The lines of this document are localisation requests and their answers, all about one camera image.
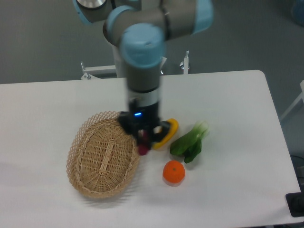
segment orange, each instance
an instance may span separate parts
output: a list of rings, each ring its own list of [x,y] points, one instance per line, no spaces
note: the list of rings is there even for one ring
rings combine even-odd
[[[177,184],[184,179],[186,171],[184,166],[179,161],[173,160],[165,165],[162,175],[166,181]]]

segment green leafy vegetable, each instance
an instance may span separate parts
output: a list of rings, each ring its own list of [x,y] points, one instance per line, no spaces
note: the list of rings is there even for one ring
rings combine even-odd
[[[189,163],[201,152],[201,141],[209,132],[206,121],[196,122],[191,131],[174,141],[170,146],[172,155],[184,155],[185,163]]]

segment white table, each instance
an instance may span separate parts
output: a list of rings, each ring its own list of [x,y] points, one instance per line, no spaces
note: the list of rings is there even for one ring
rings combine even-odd
[[[164,76],[163,119],[181,133],[207,120],[203,152],[178,187],[162,180],[168,152],[142,157],[119,197],[89,200],[68,182],[81,124],[126,109],[124,79],[0,85],[0,227],[225,228],[302,222],[285,194],[299,192],[260,71]]]

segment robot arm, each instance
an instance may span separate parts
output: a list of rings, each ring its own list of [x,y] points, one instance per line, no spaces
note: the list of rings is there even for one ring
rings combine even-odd
[[[109,14],[108,40],[119,47],[128,90],[129,111],[122,112],[118,120],[138,145],[149,150],[170,127],[158,116],[164,42],[203,31],[212,20],[210,0],[162,0],[159,7],[141,11],[124,5]],[[161,127],[159,132],[155,132],[157,127]]]
[[[142,8],[139,0],[73,0],[73,4],[81,21],[87,25],[106,20],[112,10],[123,5],[137,10]]]

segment red object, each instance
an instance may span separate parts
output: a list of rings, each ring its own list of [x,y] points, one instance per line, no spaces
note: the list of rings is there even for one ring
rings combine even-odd
[[[144,156],[148,153],[148,151],[149,151],[149,148],[146,145],[144,145],[144,144],[138,145],[139,155]]]

